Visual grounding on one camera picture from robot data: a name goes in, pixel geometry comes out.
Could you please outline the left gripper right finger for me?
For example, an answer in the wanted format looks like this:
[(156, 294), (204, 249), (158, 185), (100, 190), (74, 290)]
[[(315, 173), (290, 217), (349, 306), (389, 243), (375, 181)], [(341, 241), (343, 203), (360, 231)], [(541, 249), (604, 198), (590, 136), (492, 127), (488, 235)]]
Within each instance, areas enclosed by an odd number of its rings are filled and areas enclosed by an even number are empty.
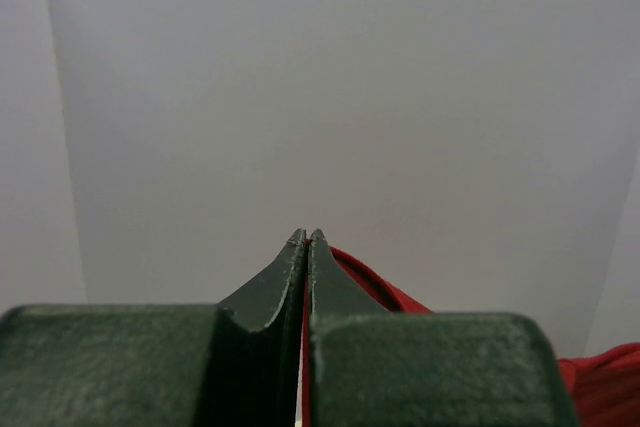
[(308, 249), (310, 420), (315, 426), (575, 426), (554, 352), (531, 319), (394, 312)]

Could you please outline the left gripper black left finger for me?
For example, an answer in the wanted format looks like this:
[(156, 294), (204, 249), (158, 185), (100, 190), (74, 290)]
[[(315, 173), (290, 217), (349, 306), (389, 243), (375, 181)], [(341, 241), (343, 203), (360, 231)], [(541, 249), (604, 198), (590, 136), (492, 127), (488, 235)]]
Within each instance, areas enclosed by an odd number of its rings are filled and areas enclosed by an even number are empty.
[(291, 426), (306, 233), (216, 304), (24, 305), (1, 318), (5, 426)]

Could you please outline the red t shirt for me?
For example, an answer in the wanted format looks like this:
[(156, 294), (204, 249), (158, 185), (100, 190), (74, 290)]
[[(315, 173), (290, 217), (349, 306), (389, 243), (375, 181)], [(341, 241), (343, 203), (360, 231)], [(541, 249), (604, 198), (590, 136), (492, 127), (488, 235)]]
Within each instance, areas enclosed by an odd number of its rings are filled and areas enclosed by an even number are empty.
[[(436, 313), (352, 255), (330, 246), (338, 264), (374, 299), (394, 312)], [(308, 407), (308, 280), (303, 323), (302, 422), (315, 426)], [(639, 422), (639, 346), (627, 343), (590, 357), (557, 358), (579, 422), (575, 426), (635, 426)]]

